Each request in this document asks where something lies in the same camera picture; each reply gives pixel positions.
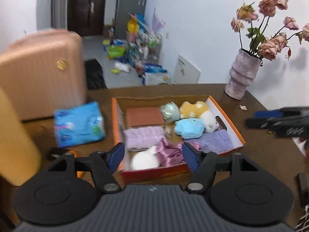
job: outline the box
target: box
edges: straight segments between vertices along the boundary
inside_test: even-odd
[[[173,101],[175,104],[181,106],[184,101],[188,101],[194,104],[196,101],[203,101],[207,104],[210,111],[216,117],[221,126],[227,130],[227,133],[231,139],[233,150],[221,154],[220,156],[226,156],[238,151],[243,147],[246,142],[236,129],[232,121],[228,118],[226,113],[222,110],[219,104],[213,99],[212,96],[166,96],[155,98],[127,98],[117,97],[112,98],[112,122],[113,122],[113,135],[115,145],[118,142],[125,142],[125,136],[123,131],[126,130],[126,110],[132,107],[160,107],[163,104]],[[174,129],[174,123],[170,124],[171,129]],[[182,138],[175,133],[172,134],[170,141],[174,143],[183,142]],[[119,166],[119,170],[122,172],[123,180],[125,183],[140,182],[146,180],[153,180],[167,176],[173,176],[180,173],[189,172],[189,168],[186,163],[174,165],[171,167],[159,167],[149,170],[130,170],[131,154],[128,150],[125,152],[123,161]]]

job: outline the metal screw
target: metal screw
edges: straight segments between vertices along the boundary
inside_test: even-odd
[[[104,185],[103,188],[104,188],[105,191],[114,192],[114,191],[118,190],[119,187],[115,183],[108,183],[108,184]]]
[[[203,185],[198,182],[193,182],[188,185],[188,189],[192,191],[199,191],[203,189]]]

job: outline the brown door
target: brown door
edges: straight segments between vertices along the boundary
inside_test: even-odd
[[[68,30],[81,36],[103,34],[105,0],[68,0]]]

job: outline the door handle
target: door handle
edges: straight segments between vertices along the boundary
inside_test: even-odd
[[[90,7],[90,12],[93,14],[94,12],[94,9],[95,9],[95,4],[94,2],[91,2],[91,7]]]

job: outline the black circular cover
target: black circular cover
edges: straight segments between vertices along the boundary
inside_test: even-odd
[[[241,172],[214,185],[209,194],[214,211],[247,226],[267,226],[286,219],[294,197],[269,173]]]
[[[65,172],[44,172],[32,177],[14,194],[13,206],[21,220],[39,225],[62,225],[88,214],[97,190]]]

